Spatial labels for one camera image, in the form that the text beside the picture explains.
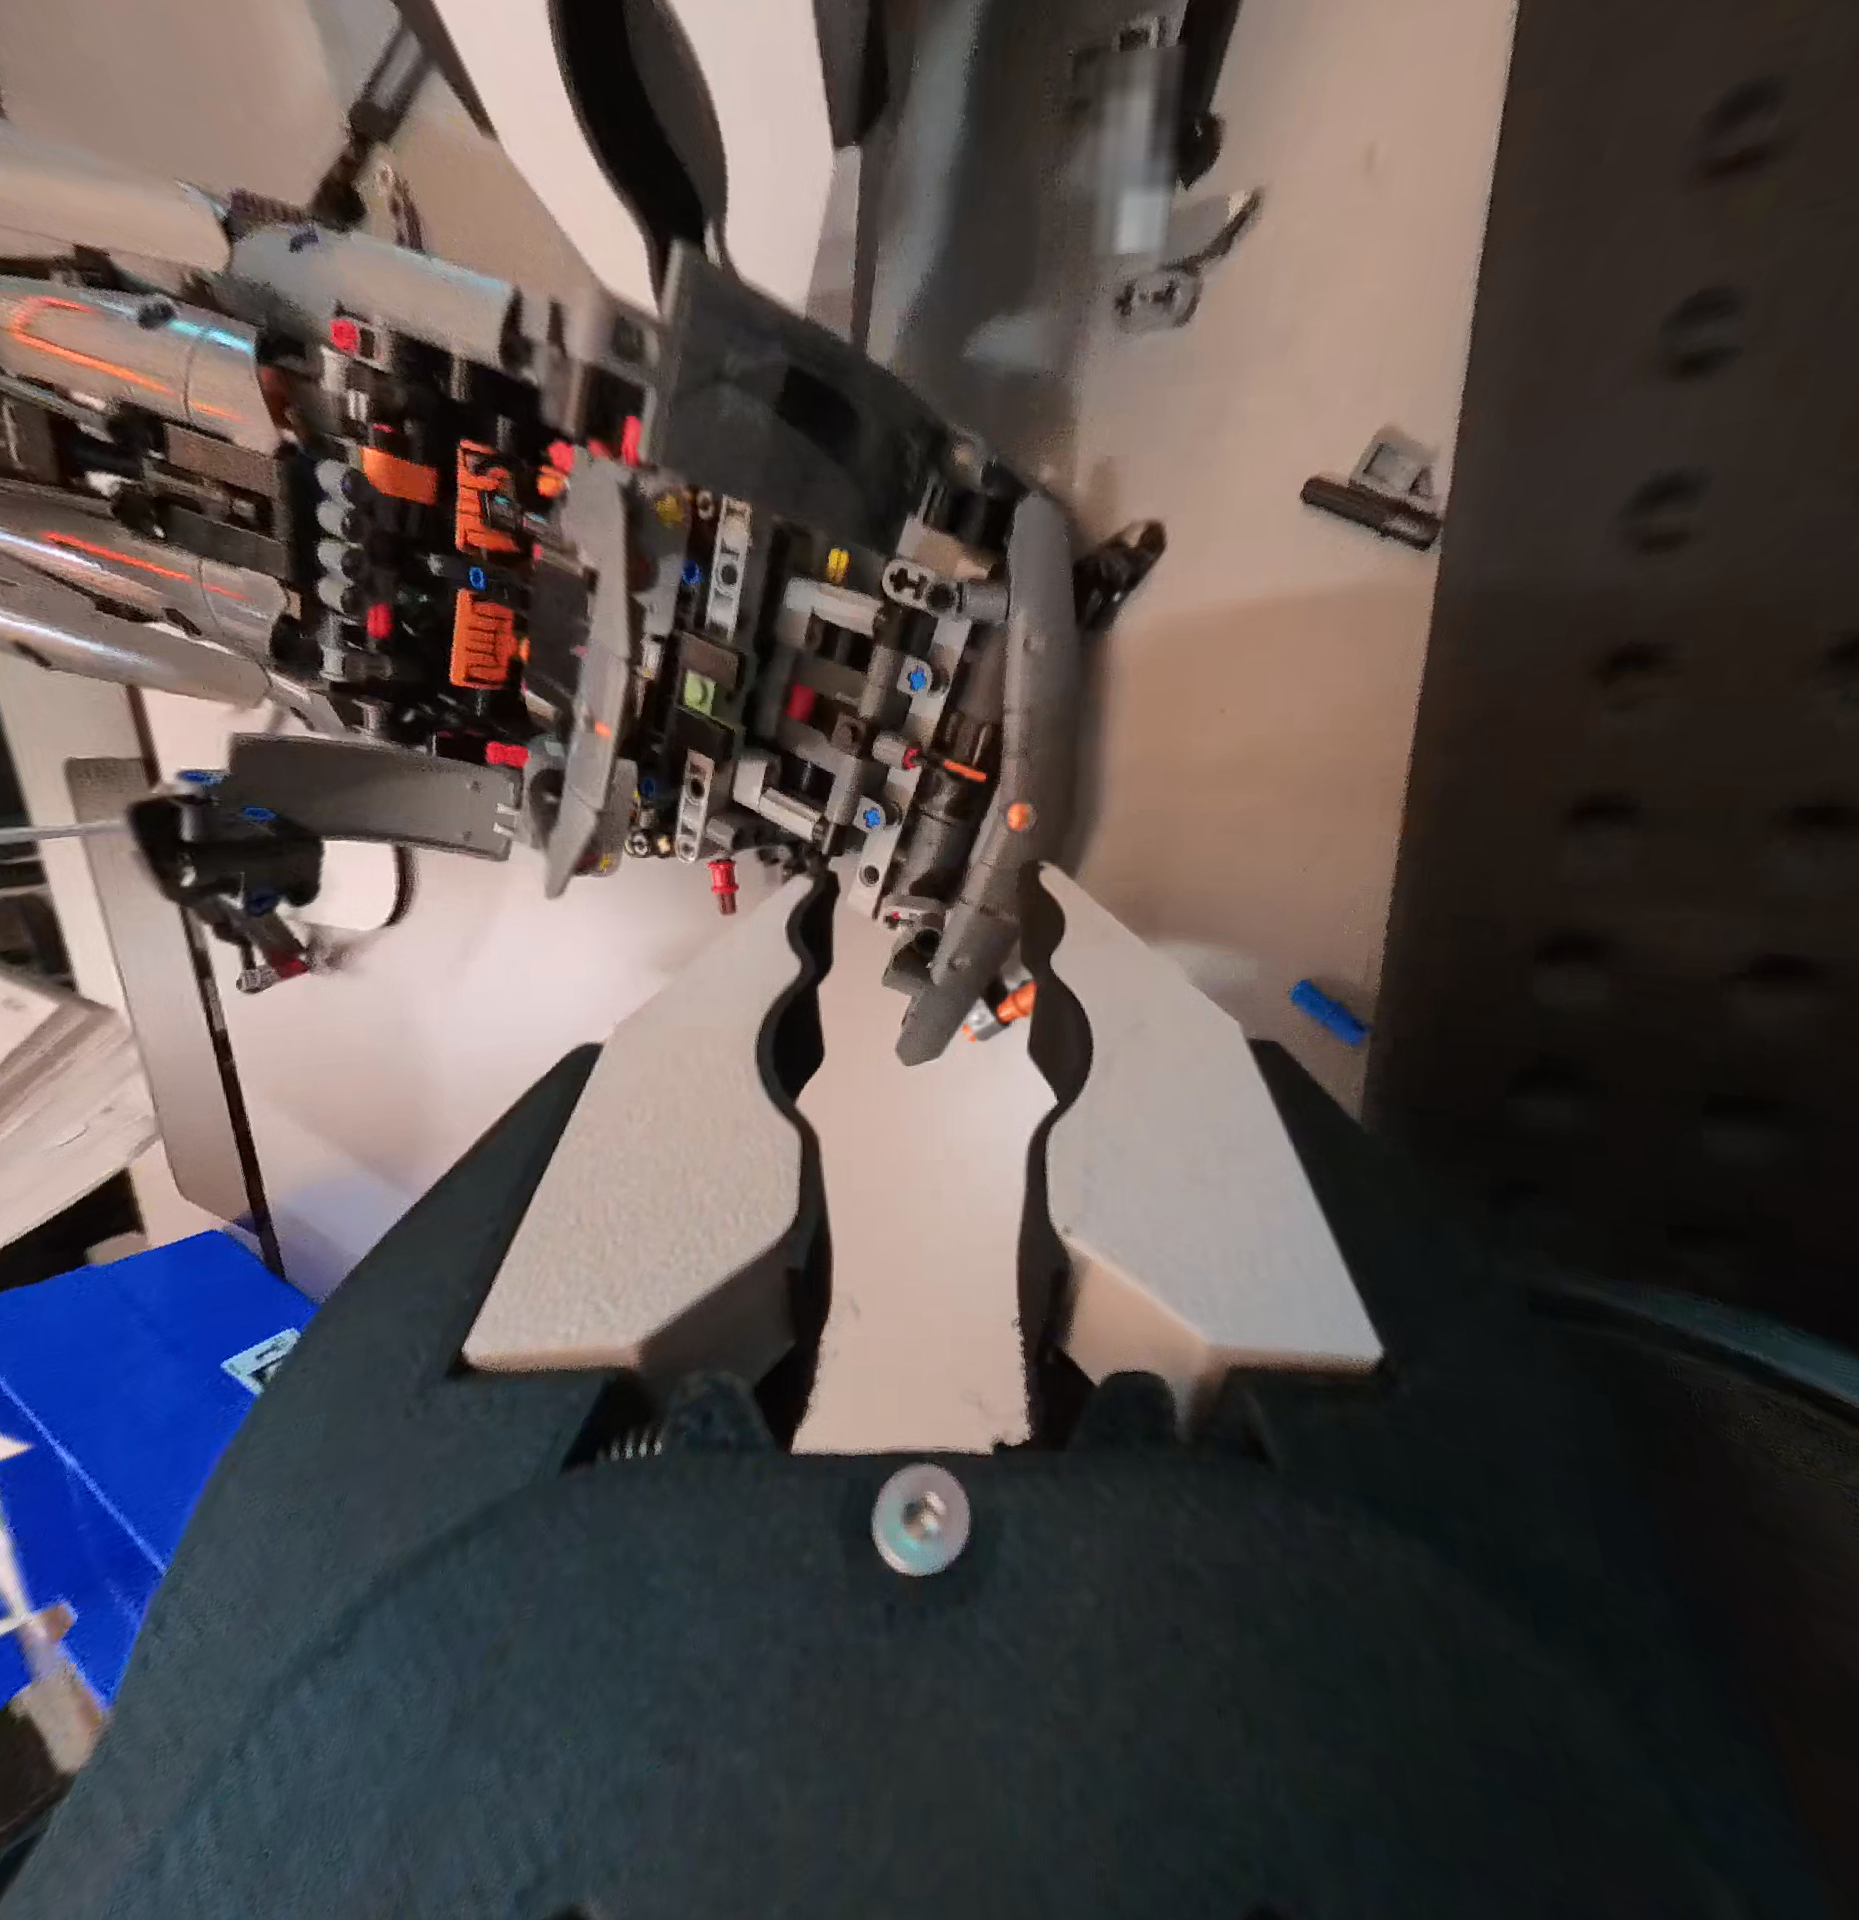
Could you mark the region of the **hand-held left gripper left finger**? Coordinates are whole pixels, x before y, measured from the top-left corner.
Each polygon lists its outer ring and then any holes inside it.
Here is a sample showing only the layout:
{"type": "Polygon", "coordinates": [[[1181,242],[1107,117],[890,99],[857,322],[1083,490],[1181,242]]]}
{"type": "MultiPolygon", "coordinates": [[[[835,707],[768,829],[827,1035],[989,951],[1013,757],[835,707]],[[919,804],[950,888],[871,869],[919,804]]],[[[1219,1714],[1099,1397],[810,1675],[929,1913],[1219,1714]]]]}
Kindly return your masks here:
{"type": "Polygon", "coordinates": [[[729,923],[601,1047],[504,1254],[464,1362],[605,1370],[654,1398],[699,1374],[753,1391],[789,1446],[832,1305],[822,1142],[832,872],[729,923]]]}

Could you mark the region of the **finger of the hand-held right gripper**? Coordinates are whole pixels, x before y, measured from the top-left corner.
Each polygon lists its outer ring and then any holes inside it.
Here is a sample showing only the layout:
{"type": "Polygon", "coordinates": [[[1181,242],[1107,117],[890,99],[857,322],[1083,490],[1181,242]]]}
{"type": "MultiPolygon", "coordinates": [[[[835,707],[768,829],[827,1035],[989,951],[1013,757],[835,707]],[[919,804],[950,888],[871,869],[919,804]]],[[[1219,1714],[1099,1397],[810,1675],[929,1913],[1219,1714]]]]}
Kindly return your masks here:
{"type": "Polygon", "coordinates": [[[605,293],[725,252],[725,135],[670,2],[424,2],[418,29],[605,293]]]}
{"type": "Polygon", "coordinates": [[[818,2],[835,156],[807,318],[998,453],[1069,453],[1104,290],[1079,56],[1115,2],[818,2]]]}

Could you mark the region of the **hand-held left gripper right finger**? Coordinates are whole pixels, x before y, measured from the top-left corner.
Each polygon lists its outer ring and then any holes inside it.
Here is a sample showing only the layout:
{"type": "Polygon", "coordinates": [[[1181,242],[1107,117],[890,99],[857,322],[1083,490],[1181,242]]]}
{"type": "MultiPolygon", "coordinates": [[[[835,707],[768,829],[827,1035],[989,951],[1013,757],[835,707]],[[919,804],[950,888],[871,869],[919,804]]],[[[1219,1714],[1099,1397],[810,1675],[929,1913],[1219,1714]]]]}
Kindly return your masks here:
{"type": "Polygon", "coordinates": [[[1029,1149],[1018,1312],[1032,1430],[1154,1379],[1173,1433],[1236,1374],[1373,1379],[1384,1340],[1244,1028],[1104,904],[1023,878],[1029,1149]]]}

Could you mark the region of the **grey lego car model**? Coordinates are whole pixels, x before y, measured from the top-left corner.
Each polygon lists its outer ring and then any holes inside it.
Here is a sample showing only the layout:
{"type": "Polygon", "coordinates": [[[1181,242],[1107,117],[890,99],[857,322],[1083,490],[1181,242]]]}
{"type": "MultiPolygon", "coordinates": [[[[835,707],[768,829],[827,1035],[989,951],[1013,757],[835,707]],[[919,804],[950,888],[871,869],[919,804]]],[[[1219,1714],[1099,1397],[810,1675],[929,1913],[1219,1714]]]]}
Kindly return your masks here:
{"type": "Polygon", "coordinates": [[[1036,490],[672,252],[574,321],[323,205],[0,119],[0,654],[278,707],[323,841],[843,860],[929,985],[998,777],[1036,490]]]}

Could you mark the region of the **grey lego slope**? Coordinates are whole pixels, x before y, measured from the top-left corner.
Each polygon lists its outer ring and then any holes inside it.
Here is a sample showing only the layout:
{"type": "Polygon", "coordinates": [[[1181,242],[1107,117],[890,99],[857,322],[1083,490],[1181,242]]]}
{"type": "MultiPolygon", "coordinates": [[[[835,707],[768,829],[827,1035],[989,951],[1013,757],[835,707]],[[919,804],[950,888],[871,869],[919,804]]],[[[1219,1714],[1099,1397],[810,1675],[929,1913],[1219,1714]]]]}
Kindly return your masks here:
{"type": "Polygon", "coordinates": [[[1181,197],[1171,212],[1165,267],[1178,275],[1206,275],[1219,267],[1263,219],[1263,207],[1263,185],[1200,200],[1181,197]]]}

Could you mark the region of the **black lego sub-assembly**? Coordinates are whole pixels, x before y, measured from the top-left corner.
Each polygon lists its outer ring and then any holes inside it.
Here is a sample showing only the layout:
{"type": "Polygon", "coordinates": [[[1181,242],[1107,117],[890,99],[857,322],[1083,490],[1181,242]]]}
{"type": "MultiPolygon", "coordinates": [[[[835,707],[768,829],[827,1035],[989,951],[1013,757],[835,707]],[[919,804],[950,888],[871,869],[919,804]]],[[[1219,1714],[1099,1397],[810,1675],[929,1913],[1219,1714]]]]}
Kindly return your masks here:
{"type": "Polygon", "coordinates": [[[352,969],[397,926],[409,907],[399,904],[374,927],[333,927],[312,923],[285,904],[268,915],[237,910],[230,919],[230,939],[242,956],[237,969],[239,996],[263,996],[281,985],[307,977],[333,977],[352,969]]]}

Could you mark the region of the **white rounded mat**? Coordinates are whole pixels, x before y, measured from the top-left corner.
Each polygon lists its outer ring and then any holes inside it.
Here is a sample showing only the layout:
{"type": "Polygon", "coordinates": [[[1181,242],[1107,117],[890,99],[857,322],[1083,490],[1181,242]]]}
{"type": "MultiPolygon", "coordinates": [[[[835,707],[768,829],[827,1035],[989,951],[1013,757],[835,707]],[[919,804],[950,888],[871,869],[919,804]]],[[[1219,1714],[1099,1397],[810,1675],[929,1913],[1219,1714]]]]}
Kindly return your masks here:
{"type": "Polygon", "coordinates": [[[184,1199],[237,1228],[285,1278],[268,1179],[230,1040],[239,997],[237,910],[289,910],[333,927],[374,927],[414,904],[414,855],[323,841],[220,773],[156,786],[130,757],[62,765],[111,964],[146,1067],[156,1129],[184,1199]]]}

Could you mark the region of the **bright blue object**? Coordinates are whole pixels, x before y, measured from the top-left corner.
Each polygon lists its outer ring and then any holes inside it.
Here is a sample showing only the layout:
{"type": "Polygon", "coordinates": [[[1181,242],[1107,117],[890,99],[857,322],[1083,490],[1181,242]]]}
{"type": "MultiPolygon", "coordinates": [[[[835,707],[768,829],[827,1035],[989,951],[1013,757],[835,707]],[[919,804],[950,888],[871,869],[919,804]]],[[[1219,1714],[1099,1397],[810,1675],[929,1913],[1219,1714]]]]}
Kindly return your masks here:
{"type": "Polygon", "coordinates": [[[102,1711],[196,1499],[315,1312],[230,1235],[0,1292],[4,1523],[102,1711]]]}

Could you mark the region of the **grey box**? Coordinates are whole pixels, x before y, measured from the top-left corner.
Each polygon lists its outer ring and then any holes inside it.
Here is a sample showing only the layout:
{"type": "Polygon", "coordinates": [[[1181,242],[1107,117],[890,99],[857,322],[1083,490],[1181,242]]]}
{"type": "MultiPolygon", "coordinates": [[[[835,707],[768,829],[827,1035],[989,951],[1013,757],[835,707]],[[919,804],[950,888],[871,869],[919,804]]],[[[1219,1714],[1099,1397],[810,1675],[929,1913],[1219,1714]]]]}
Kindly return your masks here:
{"type": "Polygon", "coordinates": [[[0,966],[0,1250],[159,1140],[126,1019],[0,966]]]}

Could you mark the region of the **dark perforated panel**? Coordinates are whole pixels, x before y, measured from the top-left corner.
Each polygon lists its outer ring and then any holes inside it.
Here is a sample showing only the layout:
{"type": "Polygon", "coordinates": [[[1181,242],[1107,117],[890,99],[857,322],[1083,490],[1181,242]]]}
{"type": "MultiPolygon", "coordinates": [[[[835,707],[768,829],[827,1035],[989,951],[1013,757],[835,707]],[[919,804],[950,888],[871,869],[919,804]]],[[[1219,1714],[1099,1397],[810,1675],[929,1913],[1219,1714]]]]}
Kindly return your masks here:
{"type": "Polygon", "coordinates": [[[1859,2],[1523,2],[1368,1117],[1859,1351],[1859,2]]]}

